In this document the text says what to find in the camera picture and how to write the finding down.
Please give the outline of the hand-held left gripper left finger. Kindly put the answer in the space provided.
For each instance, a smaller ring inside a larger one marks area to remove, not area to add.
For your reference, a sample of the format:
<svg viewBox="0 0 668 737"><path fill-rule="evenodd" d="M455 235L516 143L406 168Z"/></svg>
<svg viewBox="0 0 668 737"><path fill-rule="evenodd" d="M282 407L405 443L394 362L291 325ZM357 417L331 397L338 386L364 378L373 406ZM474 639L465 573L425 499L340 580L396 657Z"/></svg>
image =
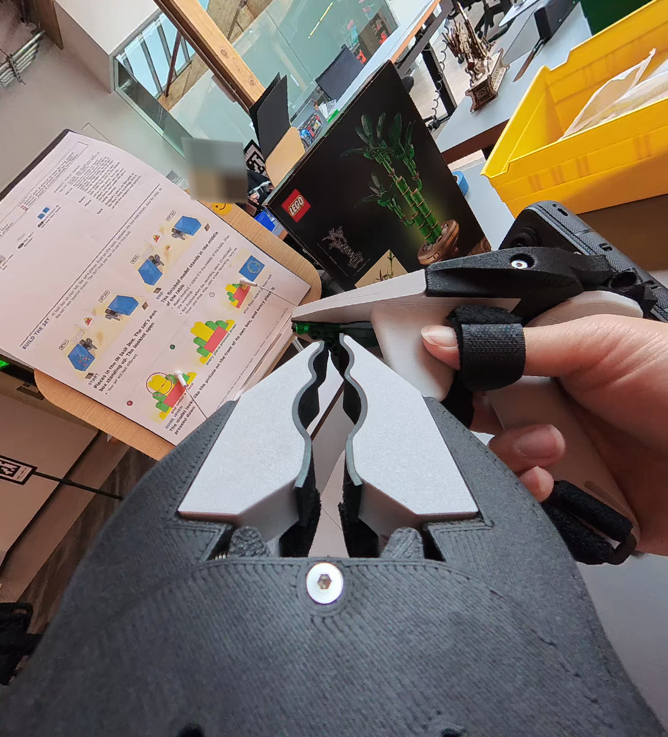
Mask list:
<svg viewBox="0 0 668 737"><path fill-rule="evenodd" d="M321 342L235 403L179 505L181 517L256 528L306 557L321 514L308 428L319 414Z"/></svg>

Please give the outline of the white printed instruction sheet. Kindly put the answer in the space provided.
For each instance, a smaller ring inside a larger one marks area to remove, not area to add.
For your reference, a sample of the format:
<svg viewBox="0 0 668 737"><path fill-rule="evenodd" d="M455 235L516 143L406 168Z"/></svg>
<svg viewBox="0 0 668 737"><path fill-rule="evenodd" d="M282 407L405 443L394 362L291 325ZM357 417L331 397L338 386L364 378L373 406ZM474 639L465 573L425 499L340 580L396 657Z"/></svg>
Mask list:
<svg viewBox="0 0 668 737"><path fill-rule="evenodd" d="M65 131L0 198L0 349L177 445L311 291L131 154Z"/></svg>

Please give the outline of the person's right hand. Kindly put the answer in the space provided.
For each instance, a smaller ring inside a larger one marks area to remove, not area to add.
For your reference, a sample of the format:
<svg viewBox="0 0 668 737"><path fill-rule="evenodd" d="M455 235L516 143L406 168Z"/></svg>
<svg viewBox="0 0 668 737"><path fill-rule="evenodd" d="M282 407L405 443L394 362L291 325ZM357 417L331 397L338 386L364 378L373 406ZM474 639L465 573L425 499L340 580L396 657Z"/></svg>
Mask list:
<svg viewBox="0 0 668 737"><path fill-rule="evenodd" d="M559 379L641 528L642 551L668 557L668 324L590 316L525 327L524 373ZM574 558L608 561L613 547L560 503L551 467L567 440L550 423L502 429L485 393L466 414L470 429L541 503Z"/></svg>

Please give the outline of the small knife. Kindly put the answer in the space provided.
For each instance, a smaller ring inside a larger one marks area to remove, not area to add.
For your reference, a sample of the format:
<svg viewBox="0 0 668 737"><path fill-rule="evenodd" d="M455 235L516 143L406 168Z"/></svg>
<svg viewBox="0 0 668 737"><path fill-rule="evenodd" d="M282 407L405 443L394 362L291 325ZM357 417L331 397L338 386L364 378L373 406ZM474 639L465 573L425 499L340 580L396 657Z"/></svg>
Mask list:
<svg viewBox="0 0 668 737"><path fill-rule="evenodd" d="M517 74L515 75L513 79L514 82L517 82L519 79L523 77L523 75L526 73L527 69L531 65L536 55L540 52L544 44L545 44L545 39L543 38L540 38L538 42L536 42L531 52L527 55L526 60L524 60L523 65L521 66Z"/></svg>

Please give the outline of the green lego leaf piece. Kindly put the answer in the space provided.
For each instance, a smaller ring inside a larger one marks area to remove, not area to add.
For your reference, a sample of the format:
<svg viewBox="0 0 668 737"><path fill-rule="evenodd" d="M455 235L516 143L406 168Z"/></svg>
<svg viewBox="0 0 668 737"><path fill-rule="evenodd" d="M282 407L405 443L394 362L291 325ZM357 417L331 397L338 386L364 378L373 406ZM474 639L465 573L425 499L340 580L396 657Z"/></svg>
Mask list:
<svg viewBox="0 0 668 737"><path fill-rule="evenodd" d="M366 349L379 349L375 330L369 321L335 324L292 320L291 325L296 335L306 337L311 341L324 342L329 350L334 366L341 374L344 373L349 362L347 353L341 348L341 335L351 337Z"/></svg>

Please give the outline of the wooden document board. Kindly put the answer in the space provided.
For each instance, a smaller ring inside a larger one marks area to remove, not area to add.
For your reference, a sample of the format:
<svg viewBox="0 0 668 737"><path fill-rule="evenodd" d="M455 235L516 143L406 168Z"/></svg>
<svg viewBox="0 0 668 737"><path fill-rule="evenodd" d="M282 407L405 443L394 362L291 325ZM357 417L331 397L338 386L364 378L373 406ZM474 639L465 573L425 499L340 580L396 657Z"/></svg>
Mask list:
<svg viewBox="0 0 668 737"><path fill-rule="evenodd" d="M278 236L234 204L204 202L203 205L258 249L307 282L310 289L302 298L302 304L321 298L321 280L317 270ZM175 444L43 372L34 370L34 378L44 399L80 425L104 433L156 461L175 448Z"/></svg>

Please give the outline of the black lego set box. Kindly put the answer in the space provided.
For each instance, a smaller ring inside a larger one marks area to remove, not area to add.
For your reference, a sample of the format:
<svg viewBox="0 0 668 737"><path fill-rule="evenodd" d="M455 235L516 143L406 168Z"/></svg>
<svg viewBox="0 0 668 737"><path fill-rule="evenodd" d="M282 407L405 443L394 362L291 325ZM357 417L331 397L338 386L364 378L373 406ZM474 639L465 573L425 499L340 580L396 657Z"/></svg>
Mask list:
<svg viewBox="0 0 668 737"><path fill-rule="evenodd" d="M490 249L391 62L349 100L265 206L344 290Z"/></svg>

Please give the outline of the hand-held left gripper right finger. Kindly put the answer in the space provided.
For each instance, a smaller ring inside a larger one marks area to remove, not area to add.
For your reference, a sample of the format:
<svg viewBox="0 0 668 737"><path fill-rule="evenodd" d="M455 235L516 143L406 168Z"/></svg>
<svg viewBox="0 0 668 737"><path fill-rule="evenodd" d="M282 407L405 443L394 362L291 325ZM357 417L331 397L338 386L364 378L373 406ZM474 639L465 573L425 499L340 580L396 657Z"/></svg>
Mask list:
<svg viewBox="0 0 668 737"><path fill-rule="evenodd" d="M479 519L478 506L431 408L413 385L354 338L339 337L344 452L339 514L348 555L377 557L394 531Z"/></svg>

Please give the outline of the white paper bag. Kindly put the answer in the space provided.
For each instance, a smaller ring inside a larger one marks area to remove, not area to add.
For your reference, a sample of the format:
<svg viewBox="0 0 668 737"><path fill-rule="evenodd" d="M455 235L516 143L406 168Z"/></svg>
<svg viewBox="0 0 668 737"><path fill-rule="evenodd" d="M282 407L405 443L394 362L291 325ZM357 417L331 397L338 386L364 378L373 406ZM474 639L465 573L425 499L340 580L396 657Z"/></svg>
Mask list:
<svg viewBox="0 0 668 737"><path fill-rule="evenodd" d="M655 55L656 49L652 49L640 63L617 74L600 87L562 138L566 139L668 97L668 59L648 78L642 78Z"/></svg>

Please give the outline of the brown wooden model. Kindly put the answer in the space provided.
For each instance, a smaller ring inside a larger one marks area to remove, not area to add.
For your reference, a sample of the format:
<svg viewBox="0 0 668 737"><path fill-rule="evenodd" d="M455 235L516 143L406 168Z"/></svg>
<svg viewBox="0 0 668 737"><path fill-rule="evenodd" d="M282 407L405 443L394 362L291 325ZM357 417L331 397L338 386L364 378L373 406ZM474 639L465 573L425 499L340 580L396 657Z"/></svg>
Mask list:
<svg viewBox="0 0 668 737"><path fill-rule="evenodd" d="M467 72L470 84L465 96L470 99L470 113L475 113L498 96L509 64L504 61L504 49L496 49L494 42L478 34L463 4L452 3L454 19L442 38Z"/></svg>

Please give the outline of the grey metal pipes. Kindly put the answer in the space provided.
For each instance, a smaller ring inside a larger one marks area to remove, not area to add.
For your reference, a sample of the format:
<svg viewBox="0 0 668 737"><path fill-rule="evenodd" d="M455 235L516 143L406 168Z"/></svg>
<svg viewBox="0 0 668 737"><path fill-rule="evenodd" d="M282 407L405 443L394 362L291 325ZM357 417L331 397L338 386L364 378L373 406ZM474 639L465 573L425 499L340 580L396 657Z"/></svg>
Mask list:
<svg viewBox="0 0 668 737"><path fill-rule="evenodd" d="M25 83L24 75L38 57L42 42L46 38L43 30L34 33L33 37L20 49L7 55L0 64L0 87L7 88L12 84Z"/></svg>

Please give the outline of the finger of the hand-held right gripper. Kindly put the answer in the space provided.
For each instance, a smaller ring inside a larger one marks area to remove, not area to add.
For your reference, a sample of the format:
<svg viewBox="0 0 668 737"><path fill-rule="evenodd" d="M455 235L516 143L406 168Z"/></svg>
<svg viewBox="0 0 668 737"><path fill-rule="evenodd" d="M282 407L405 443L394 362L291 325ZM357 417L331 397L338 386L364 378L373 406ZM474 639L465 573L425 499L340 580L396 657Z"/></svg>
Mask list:
<svg viewBox="0 0 668 737"><path fill-rule="evenodd" d="M382 301L421 299L425 296L426 270L380 281L362 288L298 306L294 314L370 314L372 305Z"/></svg>
<svg viewBox="0 0 668 737"><path fill-rule="evenodd" d="M357 321L372 321L380 314L402 312L429 312L440 320L448 312L462 305L499 307L512 310L518 306L518 298L478 297L397 297L354 299L353 297L330 297L296 308L291 316L293 322L347 324Z"/></svg>

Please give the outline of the wooden post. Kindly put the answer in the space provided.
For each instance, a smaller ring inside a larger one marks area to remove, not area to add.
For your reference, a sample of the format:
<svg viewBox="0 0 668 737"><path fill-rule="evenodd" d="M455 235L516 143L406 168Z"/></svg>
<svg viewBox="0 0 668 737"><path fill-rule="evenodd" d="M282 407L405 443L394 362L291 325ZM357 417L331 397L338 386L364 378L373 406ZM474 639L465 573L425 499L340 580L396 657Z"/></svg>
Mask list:
<svg viewBox="0 0 668 737"><path fill-rule="evenodd" d="M265 87L256 78L233 44L197 1L155 1L210 69L227 97L248 114Z"/></svg>

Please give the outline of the yellow plastic bin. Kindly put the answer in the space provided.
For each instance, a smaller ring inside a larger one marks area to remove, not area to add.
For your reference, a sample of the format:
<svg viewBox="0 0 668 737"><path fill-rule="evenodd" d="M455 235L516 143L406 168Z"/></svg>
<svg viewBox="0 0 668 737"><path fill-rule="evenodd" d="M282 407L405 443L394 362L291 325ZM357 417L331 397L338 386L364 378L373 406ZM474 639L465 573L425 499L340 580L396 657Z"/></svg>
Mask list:
<svg viewBox="0 0 668 737"><path fill-rule="evenodd" d="M580 103L653 48L668 51L668 23L617 23L537 73L482 170L514 215L539 200L583 213L668 194L668 97L560 139Z"/></svg>

